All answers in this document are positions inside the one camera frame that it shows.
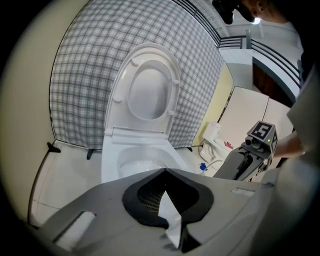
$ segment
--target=plaid curtain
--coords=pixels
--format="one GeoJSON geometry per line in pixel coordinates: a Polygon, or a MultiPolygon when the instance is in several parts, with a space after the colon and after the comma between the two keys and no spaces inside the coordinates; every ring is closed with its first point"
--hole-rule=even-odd
{"type": "Polygon", "coordinates": [[[189,147],[216,88],[223,58],[206,30],[171,0],[91,0],[68,28],[53,64],[50,111],[57,140],[102,149],[109,95],[137,45],[166,47],[181,70],[170,143],[189,147]]]}

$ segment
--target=white floor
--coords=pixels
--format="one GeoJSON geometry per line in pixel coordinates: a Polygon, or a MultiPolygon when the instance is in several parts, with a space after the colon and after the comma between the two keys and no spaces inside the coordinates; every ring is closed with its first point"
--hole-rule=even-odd
{"type": "MultiPolygon", "coordinates": [[[[56,142],[61,153],[49,153],[40,170],[31,206],[32,225],[41,227],[49,217],[68,203],[101,183],[101,151],[95,151],[87,160],[87,149],[56,142]]],[[[212,177],[220,166],[200,170],[204,161],[198,155],[198,147],[193,152],[187,148],[176,150],[197,174],[212,177]]]]}

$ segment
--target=person's hand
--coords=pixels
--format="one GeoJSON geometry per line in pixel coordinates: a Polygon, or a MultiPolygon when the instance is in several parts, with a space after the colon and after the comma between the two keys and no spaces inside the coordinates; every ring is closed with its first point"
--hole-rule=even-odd
{"type": "Polygon", "coordinates": [[[274,158],[292,158],[301,156],[304,149],[296,131],[289,134],[287,137],[278,141],[275,148],[274,158]]]}

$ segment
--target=white toilet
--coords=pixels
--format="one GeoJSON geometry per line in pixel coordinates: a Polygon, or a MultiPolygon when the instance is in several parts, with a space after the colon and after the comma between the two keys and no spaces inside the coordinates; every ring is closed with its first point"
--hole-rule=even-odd
{"type": "Polygon", "coordinates": [[[204,138],[204,143],[200,154],[209,163],[218,160],[221,162],[221,166],[222,162],[227,158],[233,149],[226,146],[225,142],[218,138],[220,130],[221,125],[217,122],[210,122],[208,124],[202,135],[204,138]]]}
{"type": "Polygon", "coordinates": [[[125,58],[105,117],[101,182],[159,168],[191,169],[171,146],[180,84],[176,58],[156,43],[143,43],[125,58]]]}

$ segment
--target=toilet lid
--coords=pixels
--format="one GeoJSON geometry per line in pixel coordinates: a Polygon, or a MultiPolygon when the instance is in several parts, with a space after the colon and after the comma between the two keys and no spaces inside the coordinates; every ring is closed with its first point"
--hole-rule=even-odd
{"type": "Polygon", "coordinates": [[[231,152],[233,149],[228,147],[228,146],[225,146],[225,142],[222,140],[222,139],[219,139],[219,138],[215,138],[214,139],[214,142],[221,148],[225,149],[226,151],[228,152],[231,152]]]}
{"type": "Polygon", "coordinates": [[[104,133],[114,128],[133,136],[168,138],[179,96],[180,69],[173,54],[156,43],[135,47],[115,78],[104,133]]]}

